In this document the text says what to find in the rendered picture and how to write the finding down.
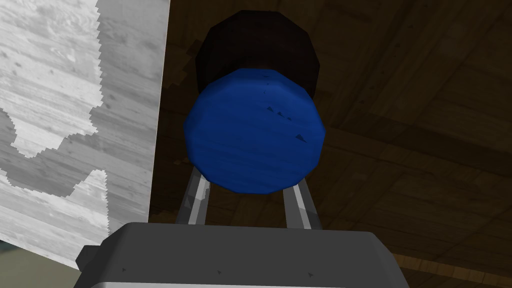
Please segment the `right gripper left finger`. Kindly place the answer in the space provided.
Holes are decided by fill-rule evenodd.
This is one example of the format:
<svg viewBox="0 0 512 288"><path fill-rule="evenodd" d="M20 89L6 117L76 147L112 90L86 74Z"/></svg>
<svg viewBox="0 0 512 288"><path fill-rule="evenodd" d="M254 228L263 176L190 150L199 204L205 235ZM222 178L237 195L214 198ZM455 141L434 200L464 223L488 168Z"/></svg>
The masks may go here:
<svg viewBox="0 0 512 288"><path fill-rule="evenodd" d="M210 195L210 182L194 167L178 210L176 224L204 225Z"/></svg>

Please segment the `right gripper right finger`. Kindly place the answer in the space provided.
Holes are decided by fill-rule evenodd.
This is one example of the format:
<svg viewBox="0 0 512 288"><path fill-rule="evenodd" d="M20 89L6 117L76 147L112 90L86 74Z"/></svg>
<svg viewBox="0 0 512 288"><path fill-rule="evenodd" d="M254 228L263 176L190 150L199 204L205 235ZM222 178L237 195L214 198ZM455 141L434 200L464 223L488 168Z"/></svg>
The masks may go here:
<svg viewBox="0 0 512 288"><path fill-rule="evenodd" d="M306 180L284 189L283 202L286 227L289 229L322 230Z"/></svg>

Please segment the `blue and black door knob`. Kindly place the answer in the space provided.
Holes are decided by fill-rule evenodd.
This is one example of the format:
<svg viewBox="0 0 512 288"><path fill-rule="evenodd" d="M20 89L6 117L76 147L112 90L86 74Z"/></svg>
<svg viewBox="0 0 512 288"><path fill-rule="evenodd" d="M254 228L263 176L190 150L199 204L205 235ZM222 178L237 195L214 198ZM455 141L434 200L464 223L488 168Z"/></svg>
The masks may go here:
<svg viewBox="0 0 512 288"><path fill-rule="evenodd" d="M317 166L326 130L313 101L320 62L305 30L277 11L240 10L210 28L195 68L199 95L184 137L209 182L271 194Z"/></svg>

